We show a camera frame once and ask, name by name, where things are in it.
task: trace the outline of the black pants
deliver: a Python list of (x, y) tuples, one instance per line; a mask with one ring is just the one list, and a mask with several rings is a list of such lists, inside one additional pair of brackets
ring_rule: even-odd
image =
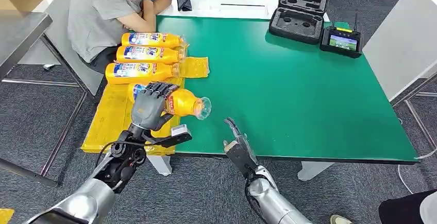
[(114, 60), (117, 59), (117, 49), (118, 46), (111, 46), (106, 47), (104, 50), (102, 50), (97, 56), (94, 58), (91, 63), (85, 62), (82, 58), (82, 61), (85, 63), (88, 68), (97, 71), (99, 73), (105, 74), (106, 66), (108, 64), (113, 63)]
[[(113, 63), (114, 60), (117, 59), (116, 53), (118, 47), (119, 45), (106, 47), (99, 54), (97, 54), (97, 56), (94, 58), (93, 61), (91, 61), (91, 63), (85, 62), (82, 57), (80, 57), (80, 59), (88, 68), (97, 71), (99, 73), (105, 74), (106, 66), (108, 66), (108, 64), (110, 63)], [(100, 100), (100, 98), (102, 97), (103, 90), (105, 89), (106, 84), (108, 84), (108, 81), (106, 80), (106, 77), (103, 76), (103, 79), (100, 82), (100, 85), (98, 86), (97, 89), (97, 93), (95, 95), (98, 100)]]
[(436, 191), (437, 189), (433, 189), (382, 202), (379, 206), (382, 224), (423, 224), (420, 205), (427, 196)]

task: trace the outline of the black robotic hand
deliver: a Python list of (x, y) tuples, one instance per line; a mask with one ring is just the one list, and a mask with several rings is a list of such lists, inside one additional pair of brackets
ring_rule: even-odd
[(132, 108), (132, 123), (143, 129), (159, 130), (173, 117), (172, 114), (161, 116), (165, 108), (165, 100), (178, 89), (178, 85), (164, 82), (151, 82), (142, 90)]

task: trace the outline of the white cable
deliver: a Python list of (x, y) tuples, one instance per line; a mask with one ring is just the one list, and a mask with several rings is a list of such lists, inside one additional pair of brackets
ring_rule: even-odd
[(405, 188), (407, 188), (407, 190), (413, 194), (413, 192), (410, 190), (410, 188), (407, 186), (407, 184), (405, 184), (404, 179), (402, 178), (402, 176), (400, 175), (400, 165), (397, 165), (397, 175), (399, 176), (399, 179), (402, 181), (402, 184), (404, 184)]
[(424, 155), (424, 156), (414, 157), (414, 158), (415, 158), (415, 159), (424, 159), (424, 158), (428, 158), (428, 157), (430, 157), (431, 155), (435, 154), (435, 152), (437, 152), (437, 146), (436, 146), (436, 148), (434, 149), (434, 151), (431, 151), (429, 154), (426, 154), (426, 155)]
[[(430, 156), (432, 156), (433, 154), (435, 154), (437, 152), (437, 146), (435, 147), (435, 150), (431, 151), (430, 153), (424, 155), (424, 156), (419, 156), (419, 157), (414, 157), (415, 159), (425, 159), (428, 158)], [(400, 175), (400, 165), (397, 165), (397, 175), (399, 176), (399, 179), (402, 181), (402, 184), (404, 184), (405, 188), (407, 188), (407, 190), (411, 193), (414, 194), (410, 188), (407, 186), (407, 184), (405, 184), (404, 179), (402, 178), (402, 176)]]
[(120, 180), (113, 188), (112, 188), (112, 190), (115, 190), (115, 189), (117, 189), (121, 184), (123, 183), (123, 181), (122, 180)]

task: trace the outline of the controller screen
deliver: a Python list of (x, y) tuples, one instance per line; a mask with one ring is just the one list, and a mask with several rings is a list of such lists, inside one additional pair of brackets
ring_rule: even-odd
[(356, 40), (348, 39), (348, 38), (344, 38), (344, 37), (339, 37), (339, 36), (335, 36), (335, 35), (331, 35), (331, 37), (329, 38), (329, 45), (343, 48), (346, 50), (356, 51), (357, 50), (357, 43), (358, 42)]

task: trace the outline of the metal table frame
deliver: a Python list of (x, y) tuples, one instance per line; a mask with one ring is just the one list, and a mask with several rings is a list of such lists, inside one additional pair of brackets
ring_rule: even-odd
[(421, 118), (416, 112), (416, 109), (414, 108), (413, 104), (411, 103), (411, 98), (415, 96), (437, 97), (437, 93), (421, 92), (424, 88), (426, 88), (429, 84), (433, 83), (436, 79), (437, 79), (437, 72), (434, 73), (431, 77), (429, 77), (420, 85), (418, 85), (410, 93), (408, 93), (407, 95), (405, 95), (404, 97), (402, 97), (400, 100), (398, 100), (392, 105), (393, 109), (399, 104), (401, 104), (402, 102), (404, 102), (407, 105), (408, 109), (410, 110), (411, 114), (413, 115), (414, 119), (419, 125), (419, 128), (421, 129), (422, 133), (425, 135), (426, 140), (433, 147), (437, 147), (437, 146), (434, 140), (432, 139), (431, 135), (429, 134), (428, 129), (425, 127), (424, 123), (422, 122)]
[(13, 173), (16, 173), (18, 175), (24, 176), (28, 179), (38, 181), (42, 184), (45, 184), (50, 187), (55, 187), (58, 185), (58, 182), (55, 180), (52, 180), (47, 177), (48, 170), (53, 164), (53, 161), (56, 158), (56, 155), (59, 152), (59, 149), (61, 148), (63, 142), (65, 141), (65, 138), (68, 134), (68, 131), (70, 130), (74, 119), (76, 118), (77, 114), (79, 113), (79, 110), (81, 106), (83, 105), (83, 102), (85, 101), (86, 97), (90, 97), (90, 99), (96, 103), (95, 97), (90, 92), (90, 90), (85, 86), (85, 84), (80, 80), (80, 78), (77, 76), (77, 74), (73, 71), (71, 66), (67, 63), (67, 61), (64, 59), (62, 54), (57, 50), (57, 48), (54, 46), (52, 41), (49, 39), (49, 37), (44, 33), (45, 30), (49, 27), (49, 25), (52, 23), (52, 19), (47, 15), (42, 22), (36, 27), (32, 33), (26, 37), (26, 39), (18, 46), (18, 48), (9, 56), (9, 58), (5, 61), (5, 65), (1, 65), (4, 69), (8, 69), (7, 71), (11, 71), (12, 68), (18, 63), (18, 61), (27, 53), (29, 48), (34, 44), (34, 42), (37, 39), (41, 39), (41, 41), (45, 44), (45, 46), (50, 50), (50, 52), (55, 56), (55, 58), (59, 61), (61, 65), (63, 65), (67, 71), (72, 75), (72, 77), (76, 80), (76, 83), (70, 83), (70, 82), (54, 82), (54, 81), (39, 81), (39, 80), (24, 80), (24, 79), (9, 79), (4, 78), (4, 74), (0, 75), (0, 79), (2, 79), (3, 83), (19, 83), (19, 84), (35, 84), (35, 85), (50, 85), (50, 86), (58, 86), (58, 87), (68, 87), (68, 88), (81, 88), (83, 93), (79, 99), (79, 102), (76, 104), (76, 107), (74, 108), (73, 113), (70, 115), (67, 123), (62, 129), (61, 135), (58, 138), (58, 141), (56, 142), (55, 147), (52, 149), (47, 161), (45, 162), (41, 172), (35, 173), (31, 170), (25, 169), (21, 166), (18, 166), (16, 164), (13, 164), (9, 161), (6, 161), (4, 159), (0, 158), (0, 167), (11, 171)]

